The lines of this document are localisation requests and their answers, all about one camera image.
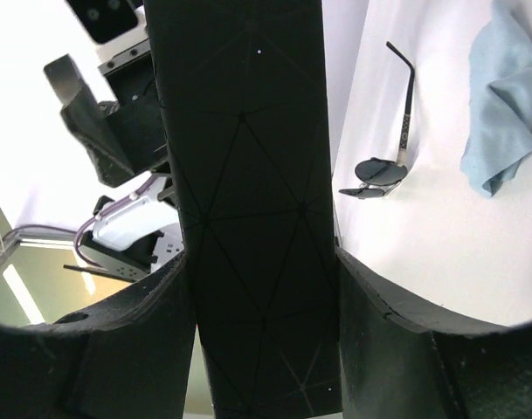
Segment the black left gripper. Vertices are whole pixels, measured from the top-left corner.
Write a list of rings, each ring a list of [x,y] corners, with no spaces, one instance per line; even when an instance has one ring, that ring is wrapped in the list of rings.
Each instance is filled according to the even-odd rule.
[[[68,54],[45,65],[44,74],[61,103],[66,129],[86,150],[100,183],[117,188],[149,171],[163,176],[161,200],[174,205],[149,40],[128,47],[99,66],[115,101],[98,103]]]

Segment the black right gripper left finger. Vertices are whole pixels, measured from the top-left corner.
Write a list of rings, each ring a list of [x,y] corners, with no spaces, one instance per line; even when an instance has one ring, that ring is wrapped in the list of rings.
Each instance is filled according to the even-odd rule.
[[[179,418],[195,327],[182,255],[52,324],[0,325],[0,418]]]

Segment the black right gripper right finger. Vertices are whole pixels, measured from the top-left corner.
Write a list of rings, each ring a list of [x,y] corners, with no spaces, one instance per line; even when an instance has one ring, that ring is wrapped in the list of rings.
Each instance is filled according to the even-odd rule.
[[[532,418],[532,320],[438,306],[338,249],[347,418]]]

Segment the black glasses case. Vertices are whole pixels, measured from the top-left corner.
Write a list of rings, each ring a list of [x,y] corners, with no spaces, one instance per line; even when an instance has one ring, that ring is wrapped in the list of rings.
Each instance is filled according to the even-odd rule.
[[[215,415],[338,413],[321,3],[144,9]]]

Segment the light blue cleaning cloth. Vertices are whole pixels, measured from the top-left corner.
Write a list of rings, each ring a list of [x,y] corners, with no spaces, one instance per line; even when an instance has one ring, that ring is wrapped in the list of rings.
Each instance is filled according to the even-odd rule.
[[[491,18],[469,53],[469,133],[460,170],[471,188],[493,197],[532,154],[532,37],[510,4]]]

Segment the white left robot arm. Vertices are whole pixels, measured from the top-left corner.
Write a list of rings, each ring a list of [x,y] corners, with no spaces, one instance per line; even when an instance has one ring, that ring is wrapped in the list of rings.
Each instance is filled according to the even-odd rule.
[[[122,198],[101,196],[73,239],[95,273],[133,283],[183,250],[149,40],[117,53],[99,71],[114,100],[97,101],[68,54],[44,68],[62,105],[60,117],[86,150],[99,181],[118,188],[149,174]]]

